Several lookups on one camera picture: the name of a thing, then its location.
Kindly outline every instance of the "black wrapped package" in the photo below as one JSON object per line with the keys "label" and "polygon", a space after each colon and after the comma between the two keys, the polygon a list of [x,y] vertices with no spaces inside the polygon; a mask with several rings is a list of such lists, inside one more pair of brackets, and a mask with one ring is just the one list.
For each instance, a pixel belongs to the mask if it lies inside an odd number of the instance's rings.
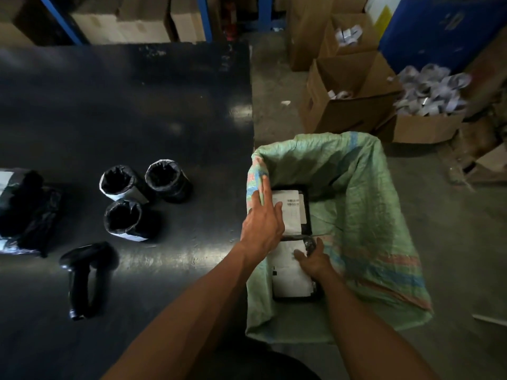
{"label": "black wrapped package", "polygon": [[114,201],[124,199],[146,204],[154,196],[145,181],[126,165],[116,165],[105,171],[99,189]]}
{"label": "black wrapped package", "polygon": [[158,213],[136,201],[118,200],[107,207],[105,229],[111,234],[132,241],[153,238],[160,230]]}
{"label": "black wrapped package", "polygon": [[0,169],[0,237],[21,234],[43,196],[41,175],[28,169]]}
{"label": "black wrapped package", "polygon": [[0,253],[34,253],[46,257],[46,245],[58,217],[61,192],[43,187],[41,198],[22,232],[0,237]]}
{"label": "black wrapped package", "polygon": [[158,196],[169,203],[182,203],[192,192],[192,183],[173,160],[162,159],[151,164],[144,179]]}

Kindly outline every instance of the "white sticker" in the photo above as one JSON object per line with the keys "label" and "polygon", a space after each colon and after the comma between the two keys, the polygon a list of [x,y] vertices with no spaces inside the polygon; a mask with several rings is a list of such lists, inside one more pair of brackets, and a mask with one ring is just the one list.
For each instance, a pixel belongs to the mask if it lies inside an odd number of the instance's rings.
{"label": "white sticker", "polygon": [[0,194],[7,188],[13,174],[11,171],[0,171]]}
{"label": "white sticker", "polygon": [[273,191],[273,205],[282,202],[284,235],[301,234],[301,214],[299,209],[298,191]]}
{"label": "white sticker", "polygon": [[295,249],[306,255],[305,243],[302,240],[282,241],[268,255],[275,297],[308,297],[313,293],[313,281],[294,258]]}
{"label": "white sticker", "polygon": [[299,215],[301,217],[301,224],[306,224],[306,209],[305,209],[305,197],[299,194]]}
{"label": "white sticker", "polygon": [[124,239],[132,240],[132,241],[144,241],[144,240],[148,240],[148,239],[145,239],[144,237],[141,237],[141,236],[133,236],[133,235],[128,235],[126,233],[112,234],[112,235],[115,235],[115,236],[118,236],[118,237],[122,237]]}
{"label": "white sticker", "polygon": [[102,193],[104,193],[104,195],[106,195],[107,197],[109,197],[110,199],[112,199],[114,201],[118,201],[121,198],[124,198],[125,200],[128,200],[129,198],[131,198],[132,200],[136,200],[140,204],[147,204],[149,202],[148,199],[146,197],[144,197],[144,195],[135,186],[130,188],[128,191],[120,193],[120,194],[106,193],[102,189],[102,181],[103,180],[104,180],[104,175],[102,175],[102,177],[100,178],[98,188],[100,189],[100,191]]}

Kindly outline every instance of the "table surface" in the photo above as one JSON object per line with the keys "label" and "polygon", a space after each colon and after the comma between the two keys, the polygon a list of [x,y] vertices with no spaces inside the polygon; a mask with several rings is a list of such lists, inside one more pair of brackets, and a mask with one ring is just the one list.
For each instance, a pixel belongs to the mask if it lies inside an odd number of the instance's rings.
{"label": "table surface", "polygon": [[[0,378],[93,379],[240,236],[254,143],[246,44],[0,49],[0,165],[64,192],[46,259],[0,255]],[[98,189],[117,164],[140,175],[174,159],[194,184],[156,201],[155,240],[109,235]],[[66,251],[108,241],[119,255],[102,315],[68,318]]]}

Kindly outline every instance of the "green woven sack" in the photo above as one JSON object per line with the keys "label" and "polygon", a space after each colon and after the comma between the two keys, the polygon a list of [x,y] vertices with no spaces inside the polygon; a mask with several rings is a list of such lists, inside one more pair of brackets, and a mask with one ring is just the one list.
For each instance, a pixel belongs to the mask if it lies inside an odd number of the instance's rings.
{"label": "green woven sack", "polygon": [[[401,330],[432,318],[419,256],[376,137],[298,135],[259,147],[248,172],[248,209],[264,174],[271,186],[308,187],[313,235],[348,287],[382,319]],[[268,343],[332,342],[325,300],[275,302],[270,275],[264,259],[246,283],[246,334]]]}

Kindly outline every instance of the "hand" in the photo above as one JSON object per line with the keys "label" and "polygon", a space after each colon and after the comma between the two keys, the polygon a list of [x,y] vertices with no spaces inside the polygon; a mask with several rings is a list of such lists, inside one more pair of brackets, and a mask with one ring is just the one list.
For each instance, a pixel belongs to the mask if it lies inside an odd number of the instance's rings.
{"label": "hand", "polygon": [[318,237],[317,247],[309,257],[297,249],[294,251],[294,257],[299,262],[301,269],[321,284],[321,281],[327,277],[340,277],[331,265],[329,256],[324,253],[324,243]]}
{"label": "hand", "polygon": [[285,232],[282,203],[273,206],[273,196],[268,176],[262,177],[259,190],[264,194],[261,204],[259,191],[252,194],[252,208],[243,222],[240,242],[255,254],[257,264],[276,248]]}

